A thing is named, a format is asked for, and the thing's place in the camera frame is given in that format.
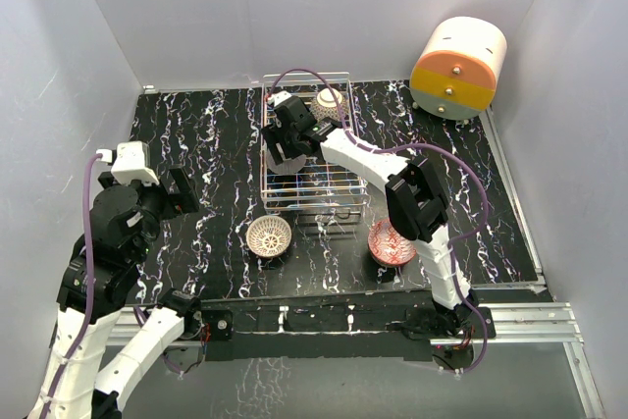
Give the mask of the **purple striped bowl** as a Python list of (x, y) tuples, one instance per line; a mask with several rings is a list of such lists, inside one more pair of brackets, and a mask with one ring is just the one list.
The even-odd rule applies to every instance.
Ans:
[(266, 165), (270, 172), (280, 175), (295, 175), (298, 174), (306, 165), (307, 157), (300, 155), (296, 158), (283, 159), (283, 162), (277, 164), (270, 152), (266, 154)]

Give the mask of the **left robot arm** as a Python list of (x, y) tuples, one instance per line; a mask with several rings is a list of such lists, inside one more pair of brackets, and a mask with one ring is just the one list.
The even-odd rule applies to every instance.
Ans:
[(149, 314), (107, 364), (107, 341), (122, 316), (138, 266), (163, 222), (194, 213), (199, 201), (184, 170), (173, 168), (170, 192), (150, 164), (149, 147), (127, 141), (100, 149), (83, 175), (83, 234), (76, 241), (60, 284), (56, 330), (43, 383), (30, 418), (120, 418), (129, 398), (176, 340), (203, 348), (229, 343), (234, 316), (205, 310), (200, 300), (175, 288)]

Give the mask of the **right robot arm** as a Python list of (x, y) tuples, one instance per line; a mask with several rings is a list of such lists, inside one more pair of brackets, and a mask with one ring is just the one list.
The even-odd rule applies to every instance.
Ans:
[(428, 160), (420, 156), (410, 160), (368, 144), (330, 118), (318, 121), (301, 98), (288, 92), (270, 96), (267, 103), (275, 118), (262, 133), (273, 160), (281, 164), (301, 155), (316, 155), (380, 190), (392, 228), (412, 242), (429, 275), (432, 298), (441, 308), (439, 329), (452, 338), (462, 336), (472, 326), (472, 312), (487, 339), (486, 319), (453, 250), (445, 190)]

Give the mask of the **brown floral patterned bowl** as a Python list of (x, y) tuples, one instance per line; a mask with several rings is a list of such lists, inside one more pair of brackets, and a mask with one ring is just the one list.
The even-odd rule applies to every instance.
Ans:
[(310, 102), (309, 109), (317, 120), (331, 118), (340, 122), (349, 114), (345, 97), (335, 88), (319, 91)]

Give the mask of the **red patterned bowl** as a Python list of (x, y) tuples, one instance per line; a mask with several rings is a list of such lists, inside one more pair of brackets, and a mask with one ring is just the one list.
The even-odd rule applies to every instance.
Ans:
[(372, 257), (384, 267), (401, 267), (416, 257), (412, 242), (402, 237), (389, 219), (375, 223), (368, 234), (368, 247)]

